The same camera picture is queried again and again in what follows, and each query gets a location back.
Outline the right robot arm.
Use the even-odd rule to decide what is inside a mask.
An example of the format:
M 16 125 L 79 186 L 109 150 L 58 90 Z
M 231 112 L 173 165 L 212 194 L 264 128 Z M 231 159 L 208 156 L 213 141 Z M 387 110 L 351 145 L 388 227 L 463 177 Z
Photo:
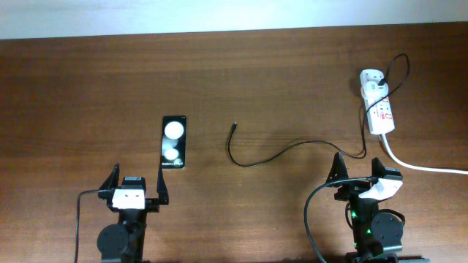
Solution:
M 405 217 L 395 210 L 380 209 L 402 187 L 399 170 L 385 167 L 378 158 L 371 161 L 371 176 L 350 178 L 340 153 L 325 182 L 337 192 L 334 199 L 347 203 L 346 218 L 352 229 L 355 251 L 346 254 L 346 262 L 397 262 L 402 250 Z

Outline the black Galaxy flip phone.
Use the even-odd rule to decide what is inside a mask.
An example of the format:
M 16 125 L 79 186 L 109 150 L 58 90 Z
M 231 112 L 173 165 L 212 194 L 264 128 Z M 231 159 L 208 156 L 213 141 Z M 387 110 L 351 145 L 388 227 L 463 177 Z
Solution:
M 185 115 L 167 115 L 162 119 L 160 162 L 162 169 L 183 169 L 186 166 Z

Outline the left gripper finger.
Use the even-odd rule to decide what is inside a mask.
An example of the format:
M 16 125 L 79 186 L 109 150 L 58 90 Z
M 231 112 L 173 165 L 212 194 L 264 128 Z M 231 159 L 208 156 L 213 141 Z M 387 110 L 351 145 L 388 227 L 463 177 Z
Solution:
M 162 171 L 161 166 L 159 166 L 159 169 L 158 169 L 156 192 L 158 193 L 159 204 L 160 205 L 168 205 L 169 204 L 169 193 L 168 193 L 168 190 L 167 190 L 167 186 L 165 184 L 165 180 L 164 180 L 163 171 Z
M 112 172 L 104 181 L 104 183 L 99 187 L 98 197 L 100 199 L 109 199 L 112 197 L 113 192 L 118 187 L 118 179 L 120 174 L 120 165 L 115 164 L 113 166 Z

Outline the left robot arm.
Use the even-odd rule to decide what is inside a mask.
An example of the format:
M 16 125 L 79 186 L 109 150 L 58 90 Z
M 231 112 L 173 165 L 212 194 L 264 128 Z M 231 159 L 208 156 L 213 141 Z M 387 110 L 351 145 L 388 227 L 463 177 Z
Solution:
M 147 215 L 158 213 L 162 205 L 168 205 L 169 193 L 162 168 L 157 174 L 157 198 L 146 197 L 145 178 L 125 177 L 119 183 L 119 173 L 120 166 L 116 164 L 98 190 L 98 197 L 118 214 L 118 222 L 106 226 L 99 233 L 97 248 L 102 262 L 142 262 Z

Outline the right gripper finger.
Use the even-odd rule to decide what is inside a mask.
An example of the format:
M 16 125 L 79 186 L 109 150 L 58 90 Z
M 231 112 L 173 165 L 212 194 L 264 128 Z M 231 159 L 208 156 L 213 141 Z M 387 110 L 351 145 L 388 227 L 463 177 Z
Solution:
M 384 178 L 387 175 L 385 166 L 378 158 L 371 160 L 371 176 L 373 178 Z
M 331 170 L 327 176 L 326 183 L 332 183 L 331 187 L 340 187 L 344 181 L 349 178 L 347 167 L 340 152 L 336 153 L 333 157 Z

